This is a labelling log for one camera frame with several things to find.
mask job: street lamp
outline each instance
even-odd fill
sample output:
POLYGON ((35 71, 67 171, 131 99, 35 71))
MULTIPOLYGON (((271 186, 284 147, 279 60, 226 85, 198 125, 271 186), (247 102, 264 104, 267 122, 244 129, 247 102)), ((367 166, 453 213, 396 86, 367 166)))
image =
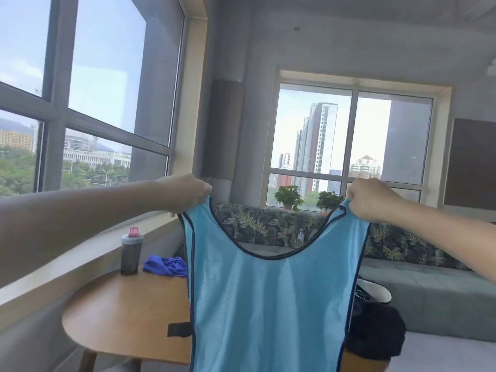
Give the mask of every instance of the street lamp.
POLYGON ((112 172, 114 171, 113 169, 111 169, 110 171, 105 171, 104 169, 102 170, 102 172, 105 172, 105 186, 107 186, 107 177, 109 175, 109 172, 112 172))

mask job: gray water bottle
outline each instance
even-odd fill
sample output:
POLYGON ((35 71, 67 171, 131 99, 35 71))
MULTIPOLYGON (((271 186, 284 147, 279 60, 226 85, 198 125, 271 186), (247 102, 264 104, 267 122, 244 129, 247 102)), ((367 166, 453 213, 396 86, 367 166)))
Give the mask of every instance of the gray water bottle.
POLYGON ((142 244, 143 237, 138 227, 131 227, 129 233, 122 237, 121 275, 138 274, 142 244))

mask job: ceiling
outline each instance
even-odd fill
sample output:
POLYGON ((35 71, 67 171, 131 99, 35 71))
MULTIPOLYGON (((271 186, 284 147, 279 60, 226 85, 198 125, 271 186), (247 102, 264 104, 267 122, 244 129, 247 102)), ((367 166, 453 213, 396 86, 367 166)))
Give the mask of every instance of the ceiling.
POLYGON ((254 0, 258 7, 408 24, 496 30, 496 0, 254 0))

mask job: blue mesh vest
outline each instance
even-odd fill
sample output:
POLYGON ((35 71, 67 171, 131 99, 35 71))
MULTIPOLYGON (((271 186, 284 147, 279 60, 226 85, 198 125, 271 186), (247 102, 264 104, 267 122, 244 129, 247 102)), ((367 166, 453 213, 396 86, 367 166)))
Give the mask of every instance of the blue mesh vest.
POLYGON ((211 198, 181 216, 190 372, 339 370, 369 229, 348 203, 301 248, 276 256, 259 256, 232 240, 211 198))

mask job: wooden table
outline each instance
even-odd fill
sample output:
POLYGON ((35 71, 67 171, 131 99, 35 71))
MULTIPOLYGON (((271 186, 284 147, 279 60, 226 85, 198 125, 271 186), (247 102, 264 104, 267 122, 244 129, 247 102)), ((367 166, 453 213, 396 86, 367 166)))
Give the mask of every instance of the wooden table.
MULTIPOLYGON (((191 337, 166 337, 170 323, 187 321, 186 278, 119 271, 81 288, 62 316, 68 336, 85 348, 80 372, 93 371, 98 352, 131 357, 136 370, 141 360, 188 365, 191 337)), ((345 351, 341 372, 382 372, 387 365, 345 351)))

